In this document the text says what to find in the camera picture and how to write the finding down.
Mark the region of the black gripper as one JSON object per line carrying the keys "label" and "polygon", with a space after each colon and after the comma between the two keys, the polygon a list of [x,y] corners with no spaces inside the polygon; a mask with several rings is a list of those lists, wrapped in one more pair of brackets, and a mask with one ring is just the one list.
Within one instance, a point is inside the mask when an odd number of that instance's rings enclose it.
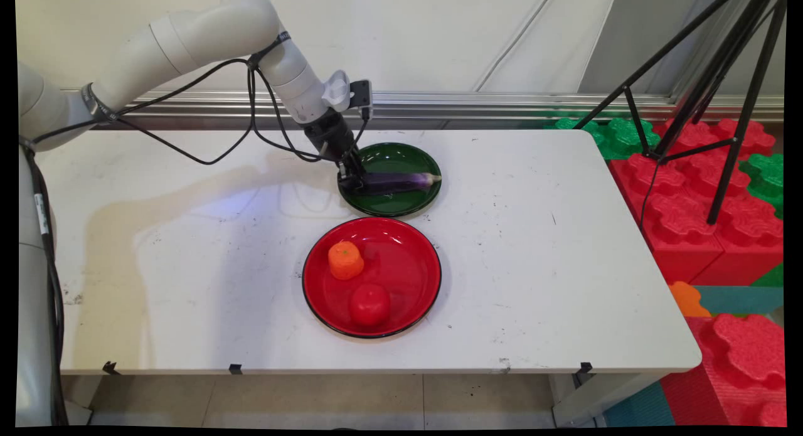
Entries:
{"label": "black gripper", "polygon": [[322,161],[340,162],[338,186],[344,193],[353,193],[364,181],[365,169],[356,137],[341,113],[327,109],[321,117],[303,124],[304,135],[316,148]]}

